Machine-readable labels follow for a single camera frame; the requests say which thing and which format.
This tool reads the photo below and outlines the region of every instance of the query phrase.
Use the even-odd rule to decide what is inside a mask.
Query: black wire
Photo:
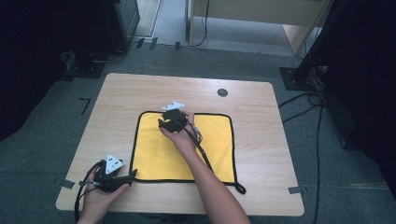
[[[144,44],[144,45],[151,45],[151,43],[146,43],[146,42],[144,42],[143,44]],[[157,43],[156,45],[158,45],[158,46],[165,46],[165,47],[172,47],[172,48],[175,47],[175,45],[172,45],[172,44],[159,44],[159,43]],[[188,48],[193,49],[193,48],[196,48],[196,47],[197,47],[197,46],[187,46],[187,45],[181,46],[181,45],[180,45],[180,48],[186,48],[186,49],[188,49]]]
[[[315,214],[314,214],[314,220],[313,223],[316,224],[318,221],[318,208],[319,208],[319,196],[320,196],[320,158],[319,158],[319,131],[320,131],[320,123],[321,123],[321,119],[322,119],[322,112],[323,112],[323,107],[325,106],[325,100],[323,98],[321,98],[320,96],[315,94],[315,91],[312,92],[306,92],[297,96],[292,97],[291,99],[289,99],[288,101],[280,104],[278,107],[280,108],[281,106],[294,101],[304,95],[308,95],[308,103],[311,104],[312,106],[310,108],[308,108],[307,110],[300,112],[288,119],[285,119],[284,121],[282,121],[282,123],[286,123],[287,121],[294,119],[296,117],[299,117],[301,115],[306,114],[309,110],[311,110],[312,108],[315,108],[317,106],[320,106],[320,112],[319,112],[319,118],[318,118],[318,127],[317,127],[317,145],[316,145],[316,152],[317,152],[317,198],[316,198],[316,204],[315,204]],[[312,96],[318,97],[319,98],[319,103],[314,103],[311,99]]]
[[[294,100],[296,100],[296,99],[298,99],[298,98],[300,98],[300,97],[302,97],[302,96],[309,95],[309,94],[313,94],[313,93],[315,93],[315,92],[317,92],[317,91],[305,92],[305,93],[303,93],[303,94],[296,95],[296,96],[292,97],[291,99],[289,99],[289,100],[283,102],[282,104],[280,104],[280,105],[278,106],[278,108],[280,108],[280,107],[282,107],[282,106],[284,106],[284,105],[290,103],[291,101],[294,101]]]
[[[88,173],[85,175],[85,177],[84,177],[84,180],[82,181],[82,183],[84,183],[85,181],[87,181],[87,179],[88,179],[88,177],[90,176],[90,174],[92,173],[92,171],[96,168],[96,167],[98,167],[98,166],[101,166],[102,165],[102,163],[103,162],[105,162],[104,160],[101,160],[101,161],[99,161],[99,162],[97,162],[93,167],[91,167],[91,169],[88,171]],[[79,200],[81,199],[81,197],[82,196],[80,196],[81,195],[81,192],[82,192],[82,188],[84,188],[84,185],[80,185],[80,187],[79,187],[79,190],[78,190],[78,194],[77,194],[77,198],[76,198],[76,202],[75,202],[75,221],[76,221],[76,223],[78,223],[78,220],[79,220],[79,212],[78,212],[78,209],[79,209]]]
[[[120,55],[117,56],[116,59],[113,59],[113,60],[106,60],[106,61],[102,61],[102,60],[92,60],[92,62],[93,62],[93,63],[114,63],[114,62],[118,61],[120,58],[122,58],[122,56],[124,55],[124,52],[122,52],[122,51],[120,51],[119,53],[120,53]],[[92,57],[92,56],[94,56],[95,54],[98,54],[98,53],[91,53],[90,56]]]
[[[196,48],[196,47],[202,46],[202,45],[206,42],[206,40],[207,40],[207,15],[208,15],[208,12],[209,12],[209,2],[210,2],[210,0],[207,0],[207,4],[206,4],[206,14],[205,14],[205,25],[204,25],[204,28],[205,28],[204,37],[202,38],[202,40],[201,40],[201,42],[200,42],[199,44],[190,46],[190,47],[192,47],[192,48]]]
[[[79,200],[81,200],[81,198],[82,198],[84,195],[86,195],[87,193],[93,191],[94,189],[90,189],[90,190],[85,191],[83,194],[81,194],[81,196],[79,196]]]
[[[314,215],[314,221],[313,223],[316,224],[318,221],[318,209],[319,209],[319,196],[320,196],[320,158],[319,158],[319,131],[320,131],[320,122],[321,122],[321,117],[322,117],[322,112],[323,112],[323,107],[322,105],[320,107],[320,113],[319,113],[319,119],[318,119],[318,128],[317,128],[317,200],[315,204],[315,215]]]
[[[298,114],[296,114],[296,115],[293,115],[293,116],[291,116],[291,117],[288,118],[288,119],[282,120],[282,123],[285,124],[285,123],[287,123],[288,121],[290,121],[291,119],[295,119],[295,118],[297,118],[297,117],[300,117],[300,116],[302,116],[302,115],[305,115],[306,113],[308,113],[308,111],[310,111],[311,109],[313,109],[313,108],[315,108],[315,107],[317,107],[317,106],[318,106],[318,105],[312,105],[312,106],[309,107],[307,110],[302,111],[302,112],[300,112],[300,113],[298,113]]]

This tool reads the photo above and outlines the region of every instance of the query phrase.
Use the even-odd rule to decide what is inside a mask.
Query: wooden table
[[[228,92],[218,95],[219,89]],[[67,180],[78,182],[99,160],[111,153],[124,160],[119,176],[128,175],[138,116],[161,111],[173,101],[192,112],[222,113],[233,120],[238,181],[247,194],[228,187],[252,216],[300,216],[304,206],[297,187],[288,143],[273,87],[266,82],[188,77],[109,74],[87,124]],[[73,210],[79,186],[62,188],[56,206]],[[143,184],[132,187],[110,211],[204,214],[193,183]]]

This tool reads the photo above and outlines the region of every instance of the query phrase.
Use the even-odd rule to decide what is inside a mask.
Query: black tape mark
[[[137,49],[142,48],[144,42],[145,42],[145,38],[139,39],[139,42],[137,43],[136,48],[137,48]]]
[[[176,42],[175,44],[175,50],[179,50],[180,49],[180,42]]]
[[[59,185],[67,189],[72,189],[76,185],[76,183],[65,179],[61,181]]]
[[[155,49],[155,46],[157,45],[157,40],[158,40],[158,37],[155,37],[154,39],[152,39],[149,49]]]
[[[301,193],[300,187],[289,188],[289,194]]]
[[[85,113],[85,111],[87,110],[87,108],[88,108],[88,105],[90,104],[90,102],[91,102],[91,99],[85,99],[85,98],[78,98],[79,100],[85,100],[85,101],[87,101],[87,104],[85,104],[85,106],[84,106],[84,109],[82,110],[82,112],[81,112],[81,115],[84,115],[84,113]]]

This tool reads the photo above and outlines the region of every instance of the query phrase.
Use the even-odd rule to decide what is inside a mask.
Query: gray carpet
[[[278,67],[297,67],[300,62],[297,57],[258,53],[131,46],[123,58],[106,65],[99,79],[58,81],[25,125],[0,142],[0,223],[73,223],[73,213],[57,210],[55,202],[106,74],[265,81],[274,85],[276,99],[282,103],[301,92],[285,90]],[[92,99],[85,112],[86,101],[79,98]],[[280,109],[282,119],[309,106],[306,97],[287,104]],[[315,108],[284,126],[305,213],[301,217],[251,217],[252,223],[312,223],[317,197],[318,115],[319,108]],[[341,148],[337,127],[326,108],[319,133],[319,159],[317,223],[396,223],[396,202],[378,166],[358,150]],[[168,220],[152,214],[109,214],[106,223],[161,223],[162,219]],[[206,222],[205,217],[189,220]]]

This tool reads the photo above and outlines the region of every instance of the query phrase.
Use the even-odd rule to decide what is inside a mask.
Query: table hole
[[[228,95],[228,92],[225,89],[219,89],[218,90],[218,95],[221,96],[221,97],[226,97]]]

